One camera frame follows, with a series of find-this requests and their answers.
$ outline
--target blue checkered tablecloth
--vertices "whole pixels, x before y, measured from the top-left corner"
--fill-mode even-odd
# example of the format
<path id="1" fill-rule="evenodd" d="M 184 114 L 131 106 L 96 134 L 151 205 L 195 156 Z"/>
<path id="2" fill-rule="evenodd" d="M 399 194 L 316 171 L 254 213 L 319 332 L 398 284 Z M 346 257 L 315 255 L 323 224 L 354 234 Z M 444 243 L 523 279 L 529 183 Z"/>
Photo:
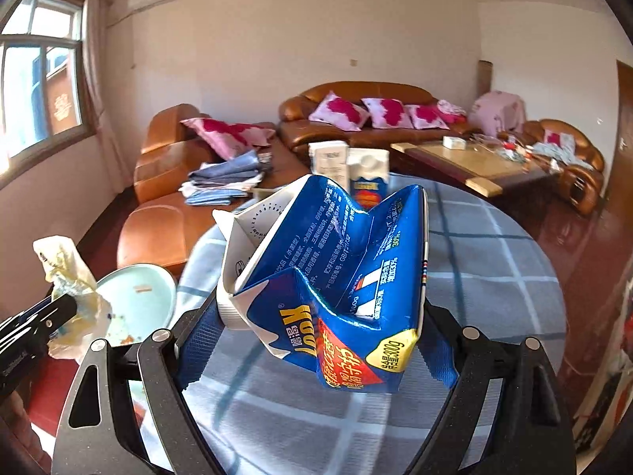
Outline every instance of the blue checkered tablecloth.
<path id="1" fill-rule="evenodd" d="M 565 305 L 552 265 L 504 213 L 438 182 L 392 174 L 392 192 L 428 192 L 431 303 L 491 339 L 541 339 L 555 370 Z M 226 242 L 214 226 L 196 244 L 178 287 L 173 322 L 200 307 L 220 276 Z M 501 382 L 493 380 L 463 466 L 481 455 Z M 314 373 L 268 354 L 249 331 L 225 330 L 185 399 L 224 469 L 235 474 L 401 474 L 437 417 L 447 389 L 415 350 L 395 395 L 324 388 Z M 141 427 L 150 459 L 169 468 L 149 414 Z"/>

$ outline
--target window pane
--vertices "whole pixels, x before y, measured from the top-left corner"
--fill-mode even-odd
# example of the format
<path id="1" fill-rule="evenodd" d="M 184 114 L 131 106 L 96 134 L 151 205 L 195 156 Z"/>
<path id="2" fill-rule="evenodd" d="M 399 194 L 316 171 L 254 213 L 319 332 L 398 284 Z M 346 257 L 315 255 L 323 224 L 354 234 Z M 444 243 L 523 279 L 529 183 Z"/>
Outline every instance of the window pane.
<path id="1" fill-rule="evenodd" d="M 31 5 L 33 0 L 22 0 L 15 12 L 4 26 L 3 34 L 28 33 L 28 20 L 31 18 Z"/>
<path id="2" fill-rule="evenodd" d="M 59 10 L 37 7 L 33 16 L 31 34 L 47 35 L 50 37 L 70 36 L 70 23 L 72 16 Z"/>
<path id="3" fill-rule="evenodd" d="M 13 157 L 46 139 L 40 49 L 9 47 L 4 63 L 6 147 Z"/>
<path id="4" fill-rule="evenodd" d="M 53 48 L 46 53 L 46 108 L 53 134 L 79 125 L 75 101 L 74 52 L 66 48 Z"/>

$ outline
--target window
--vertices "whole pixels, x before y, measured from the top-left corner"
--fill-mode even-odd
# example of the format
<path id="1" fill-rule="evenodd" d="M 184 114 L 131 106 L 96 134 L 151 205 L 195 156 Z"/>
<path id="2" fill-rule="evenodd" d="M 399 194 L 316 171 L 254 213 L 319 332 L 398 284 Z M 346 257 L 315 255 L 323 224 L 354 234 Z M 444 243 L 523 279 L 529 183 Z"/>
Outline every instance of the window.
<path id="1" fill-rule="evenodd" d="M 9 171 L 85 134 L 80 28 L 77 5 L 22 0 L 0 34 L 0 139 Z"/>

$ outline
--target window sill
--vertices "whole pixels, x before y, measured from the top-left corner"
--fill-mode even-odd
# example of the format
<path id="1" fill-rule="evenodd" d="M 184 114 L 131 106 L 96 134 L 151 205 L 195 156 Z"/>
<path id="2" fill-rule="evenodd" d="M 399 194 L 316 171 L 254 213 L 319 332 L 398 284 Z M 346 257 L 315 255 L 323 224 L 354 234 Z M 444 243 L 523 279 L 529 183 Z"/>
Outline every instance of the window sill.
<path id="1" fill-rule="evenodd" d="M 0 175 L 0 189 L 5 188 L 15 179 L 49 157 L 93 135 L 94 132 L 90 127 L 87 125 L 79 125 L 30 146 L 17 154 L 13 158 L 15 165 Z"/>

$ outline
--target wooden tabletop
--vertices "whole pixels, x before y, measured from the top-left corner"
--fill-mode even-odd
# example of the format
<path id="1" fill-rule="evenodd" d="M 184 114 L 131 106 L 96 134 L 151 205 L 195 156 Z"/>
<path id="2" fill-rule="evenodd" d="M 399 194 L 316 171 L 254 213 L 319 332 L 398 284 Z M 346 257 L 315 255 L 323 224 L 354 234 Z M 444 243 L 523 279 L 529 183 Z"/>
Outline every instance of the wooden tabletop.
<path id="1" fill-rule="evenodd" d="M 436 141 L 420 145 L 394 143 L 391 148 L 487 198 L 553 177 L 535 161 L 515 163 L 474 143 L 468 143 L 466 150 L 450 150 Z"/>

